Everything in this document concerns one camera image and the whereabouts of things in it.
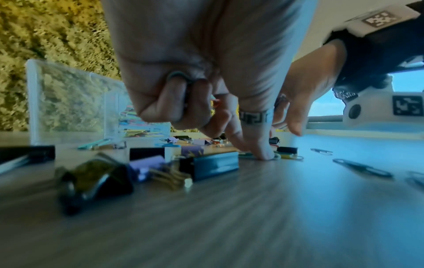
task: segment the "yellow textured wall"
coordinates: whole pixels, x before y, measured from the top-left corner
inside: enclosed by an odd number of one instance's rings
[[[120,79],[99,0],[1,0],[0,131],[27,130],[28,59]]]

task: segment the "white tag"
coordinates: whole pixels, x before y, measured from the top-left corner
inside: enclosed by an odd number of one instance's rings
[[[350,19],[334,28],[332,32],[346,29],[354,36],[362,38],[389,26],[416,19],[420,15],[407,6],[392,5]]]

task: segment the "ceiling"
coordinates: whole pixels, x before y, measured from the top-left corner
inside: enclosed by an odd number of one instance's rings
[[[358,15],[391,4],[409,4],[418,0],[318,0],[318,7],[296,58],[320,47],[330,31]]]

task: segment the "black sleeve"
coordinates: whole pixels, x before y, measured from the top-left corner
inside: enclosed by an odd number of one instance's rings
[[[423,14],[424,1],[407,5]],[[369,86],[383,88],[388,73],[416,56],[424,55],[424,16],[394,24],[363,38],[347,30],[332,32],[328,43],[340,39],[347,49],[346,63],[333,91],[337,98],[349,101]]]

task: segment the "table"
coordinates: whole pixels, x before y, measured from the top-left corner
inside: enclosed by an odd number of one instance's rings
[[[0,267],[423,267],[424,192],[405,179],[424,173],[424,141],[310,135],[291,143],[304,161],[244,159],[239,171],[188,191],[139,185],[75,217],[61,214],[54,192],[2,200]],[[59,149],[56,166],[89,157]],[[1,188],[51,178],[54,166],[16,170],[0,177]]]

